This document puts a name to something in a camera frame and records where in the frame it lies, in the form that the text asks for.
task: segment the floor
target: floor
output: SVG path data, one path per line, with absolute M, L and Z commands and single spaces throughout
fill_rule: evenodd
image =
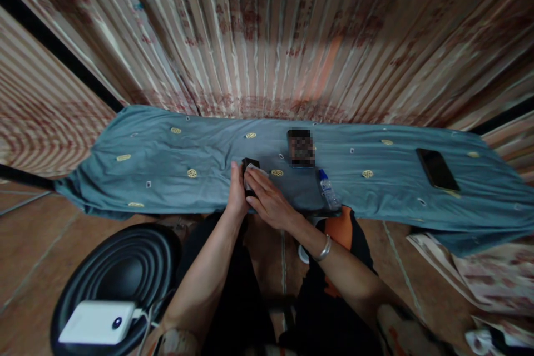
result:
M 27 186 L 0 185 L 0 213 L 39 193 Z M 76 266 L 100 242 L 122 228 L 153 219 L 136 215 L 127 222 L 87 216 L 65 198 L 49 194 L 0 217 L 0 354 L 48 355 L 48 328 L 56 301 Z M 439 337 L 471 354 L 463 333 L 476 311 L 405 239 L 409 226 L 359 220 L 380 277 Z M 297 295 L 307 265 L 293 239 L 250 222 L 245 238 L 266 298 Z M 277 334 L 282 313 L 272 314 Z

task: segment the black pole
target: black pole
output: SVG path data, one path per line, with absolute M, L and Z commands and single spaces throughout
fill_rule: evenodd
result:
M 55 192 L 54 181 L 0 164 L 0 178 Z
M 24 4 L 22 0 L 0 0 L 0 6 L 6 9 L 24 28 L 26 28 L 43 46 L 54 54 L 65 66 L 93 91 L 105 104 L 115 112 L 124 106 L 115 96 L 87 69 L 85 65 L 57 38 L 57 36 Z

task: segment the black speaker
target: black speaker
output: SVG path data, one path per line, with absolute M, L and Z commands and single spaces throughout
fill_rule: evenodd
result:
M 147 223 L 132 225 L 102 242 L 72 274 L 57 302 L 50 327 L 54 355 L 124 355 L 140 344 L 146 320 L 132 323 L 117 345 L 62 344 L 61 331 L 83 300 L 134 301 L 147 310 L 152 303 L 176 289 L 180 240 L 167 227 Z M 163 316 L 172 294 L 154 308 L 154 321 Z

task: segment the black smartphone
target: black smartphone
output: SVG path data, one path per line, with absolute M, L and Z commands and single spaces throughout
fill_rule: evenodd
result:
M 294 168 L 315 167 L 313 140 L 308 130 L 288 131 L 289 154 Z
M 245 171 L 246 171 L 246 167 L 252 163 L 253 166 L 255 167 L 260 167 L 260 162 L 258 160 L 254 160 L 254 159 L 249 159 L 248 157 L 245 157 L 242 161 L 241 161 L 241 173 L 243 175 L 245 175 Z M 254 197 L 257 197 L 256 194 L 254 193 L 254 191 L 252 189 L 247 189 L 246 188 L 246 184 L 245 184 L 245 196 L 254 196 Z
M 440 152 L 428 149 L 416 149 L 416 152 L 432 186 L 460 192 L 460 187 Z

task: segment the black pants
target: black pants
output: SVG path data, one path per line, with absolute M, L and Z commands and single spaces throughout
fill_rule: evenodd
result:
M 178 283 L 184 278 L 220 216 L 208 216 L 191 233 L 178 268 Z M 351 252 L 374 271 L 365 235 L 352 213 L 350 217 L 353 224 Z M 325 220 L 317 225 L 323 231 L 324 227 Z M 240 234 L 202 354 L 240 354 L 250 346 L 276 342 L 250 254 L 242 243 Z M 295 327 L 280 336 L 280 346 L 305 355 L 381 354 L 371 329 L 342 298 L 326 294 L 326 285 L 323 271 L 310 258 L 310 269 L 295 305 Z

